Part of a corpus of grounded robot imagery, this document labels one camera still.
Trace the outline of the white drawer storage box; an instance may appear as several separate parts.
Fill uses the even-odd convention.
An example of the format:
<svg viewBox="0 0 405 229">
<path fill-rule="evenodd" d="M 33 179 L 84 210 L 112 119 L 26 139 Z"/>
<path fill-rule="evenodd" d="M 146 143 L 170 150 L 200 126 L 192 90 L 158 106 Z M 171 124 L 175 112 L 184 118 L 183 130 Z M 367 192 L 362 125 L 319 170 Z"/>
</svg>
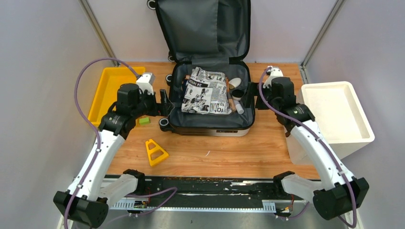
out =
<svg viewBox="0 0 405 229">
<path fill-rule="evenodd" d="M 297 102 L 314 114 L 321 134 L 339 159 L 375 140 L 375 135 L 353 85 L 347 81 L 309 83 L 301 87 Z"/>
</svg>

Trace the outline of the space astronaut hardshell suitcase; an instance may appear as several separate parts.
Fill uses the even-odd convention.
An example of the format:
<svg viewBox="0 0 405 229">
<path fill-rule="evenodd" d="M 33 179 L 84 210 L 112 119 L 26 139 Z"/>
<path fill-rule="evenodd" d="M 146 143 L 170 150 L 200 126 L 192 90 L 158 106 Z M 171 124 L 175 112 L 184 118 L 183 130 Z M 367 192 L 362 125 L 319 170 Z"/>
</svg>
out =
<svg viewBox="0 0 405 229">
<path fill-rule="evenodd" d="M 169 55 L 175 62 L 166 78 L 173 108 L 159 122 L 162 131 L 180 135 L 244 136 L 255 121 L 254 99 L 243 96 L 244 112 L 190 114 L 181 110 L 185 76 L 200 67 L 239 78 L 239 89 L 251 83 L 244 62 L 250 48 L 251 2 L 248 0 L 157 0 L 156 11 Z"/>
</svg>

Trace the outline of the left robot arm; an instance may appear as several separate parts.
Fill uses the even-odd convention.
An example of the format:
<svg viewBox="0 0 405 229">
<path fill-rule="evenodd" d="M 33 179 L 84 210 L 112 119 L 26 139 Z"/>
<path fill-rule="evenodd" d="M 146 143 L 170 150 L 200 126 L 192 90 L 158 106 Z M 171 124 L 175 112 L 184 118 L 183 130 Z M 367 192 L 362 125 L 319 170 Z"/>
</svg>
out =
<svg viewBox="0 0 405 229">
<path fill-rule="evenodd" d="M 106 187 L 101 185 L 113 158 L 136 126 L 136 120 L 144 115 L 158 116 L 160 108 L 151 83 L 120 86 L 117 100 L 99 126 L 93 127 L 95 143 L 79 174 L 66 191 L 57 191 L 53 198 L 64 217 L 65 228 L 68 228 L 69 220 L 98 228 L 105 221 L 108 210 L 123 197 L 145 194 L 145 174 L 134 169 L 125 170 Z"/>
</svg>

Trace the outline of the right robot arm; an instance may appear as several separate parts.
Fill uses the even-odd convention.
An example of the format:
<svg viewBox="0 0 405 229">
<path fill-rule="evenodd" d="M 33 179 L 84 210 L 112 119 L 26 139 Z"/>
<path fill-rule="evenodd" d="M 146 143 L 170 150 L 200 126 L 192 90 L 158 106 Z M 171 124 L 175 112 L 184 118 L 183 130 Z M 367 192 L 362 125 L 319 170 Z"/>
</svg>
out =
<svg viewBox="0 0 405 229">
<path fill-rule="evenodd" d="M 269 86 L 262 82 L 249 82 L 245 93 L 247 107 L 250 107 L 254 96 L 257 96 L 254 108 L 270 109 L 275 113 L 277 121 L 285 129 L 288 145 L 301 147 L 320 176 L 319 181 L 312 181 L 292 171 L 276 175 L 272 187 L 275 197 L 300 197 L 312 203 L 325 220 L 341 218 L 350 211 L 356 220 L 357 209 L 365 199 L 369 183 L 363 177 L 356 178 L 341 162 L 321 133 L 314 114 L 305 104 L 297 102 L 290 78 L 275 77 Z"/>
</svg>

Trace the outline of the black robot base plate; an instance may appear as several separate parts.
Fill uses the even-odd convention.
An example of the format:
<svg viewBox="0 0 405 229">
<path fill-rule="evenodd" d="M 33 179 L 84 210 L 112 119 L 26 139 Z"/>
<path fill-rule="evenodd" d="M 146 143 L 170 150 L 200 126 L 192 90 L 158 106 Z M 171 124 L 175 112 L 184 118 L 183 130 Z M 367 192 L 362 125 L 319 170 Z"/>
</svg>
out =
<svg viewBox="0 0 405 229">
<path fill-rule="evenodd" d="M 230 177 L 146 177 L 130 196 L 146 196 L 148 207 L 163 203 L 174 209 L 263 208 L 265 201 L 277 208 L 304 203 L 300 197 L 281 194 L 273 179 Z"/>
</svg>

